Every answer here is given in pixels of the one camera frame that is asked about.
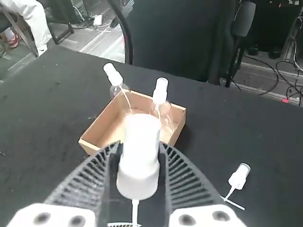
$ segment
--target white spray nozzle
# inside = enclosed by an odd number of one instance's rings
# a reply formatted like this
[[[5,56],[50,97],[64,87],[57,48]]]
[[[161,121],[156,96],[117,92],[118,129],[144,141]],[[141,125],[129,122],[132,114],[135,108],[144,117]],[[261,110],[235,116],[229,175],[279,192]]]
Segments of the white spray nozzle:
[[[169,81],[164,77],[160,77],[157,79],[156,88],[154,89],[152,94],[152,101],[155,104],[160,105],[166,102],[168,84]]]
[[[121,74],[115,69],[112,63],[107,63],[104,65],[103,70],[107,74],[108,80],[112,86],[119,86],[123,84],[123,77]]]
[[[242,190],[249,173],[250,166],[245,163],[241,163],[236,172],[234,172],[228,180],[228,183],[231,185],[231,189],[224,200],[227,200],[235,189]]]

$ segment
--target cardboard box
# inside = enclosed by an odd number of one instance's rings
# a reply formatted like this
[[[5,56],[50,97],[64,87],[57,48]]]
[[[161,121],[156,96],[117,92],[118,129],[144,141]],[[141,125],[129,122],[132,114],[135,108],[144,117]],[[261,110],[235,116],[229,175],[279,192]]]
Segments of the cardboard box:
[[[152,97],[132,91],[131,103],[136,113],[148,113],[152,104]],[[123,142],[125,117],[120,111],[119,101],[114,98],[83,133],[79,144],[86,153],[94,155],[108,144],[118,140]],[[173,146],[185,125],[186,108],[172,104],[171,111],[175,130],[170,137],[160,138],[160,140]]]

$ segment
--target white pants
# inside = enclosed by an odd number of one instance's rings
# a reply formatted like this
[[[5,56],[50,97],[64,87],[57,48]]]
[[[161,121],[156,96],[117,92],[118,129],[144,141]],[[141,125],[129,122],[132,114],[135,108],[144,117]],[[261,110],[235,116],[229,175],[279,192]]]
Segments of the white pants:
[[[36,0],[0,0],[9,10],[20,14],[30,26],[37,49],[44,46],[51,38],[44,8]]]

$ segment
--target red shoe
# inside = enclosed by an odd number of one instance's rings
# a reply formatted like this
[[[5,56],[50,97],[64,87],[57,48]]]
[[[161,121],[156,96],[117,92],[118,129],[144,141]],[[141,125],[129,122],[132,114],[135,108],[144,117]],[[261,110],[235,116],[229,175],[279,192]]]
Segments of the red shoe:
[[[19,45],[19,39],[17,35],[14,35],[14,38],[8,41],[10,48],[16,48]]]

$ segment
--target black table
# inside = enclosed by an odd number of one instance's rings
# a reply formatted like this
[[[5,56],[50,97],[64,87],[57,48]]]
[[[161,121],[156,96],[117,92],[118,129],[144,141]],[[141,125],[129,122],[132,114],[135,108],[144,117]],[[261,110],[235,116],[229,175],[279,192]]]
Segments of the black table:
[[[107,62],[56,46],[0,85],[0,149],[6,154],[0,156],[1,226],[18,209],[42,202],[86,157],[78,139],[110,100],[102,70]],[[301,108],[153,70],[115,66],[126,84],[148,95],[158,77],[168,78],[169,100],[187,107],[176,147],[221,195],[228,192],[228,178],[239,163],[251,166],[244,189],[231,196],[246,208],[234,210],[247,226],[302,226]],[[153,219],[150,211],[141,211],[139,222]]]

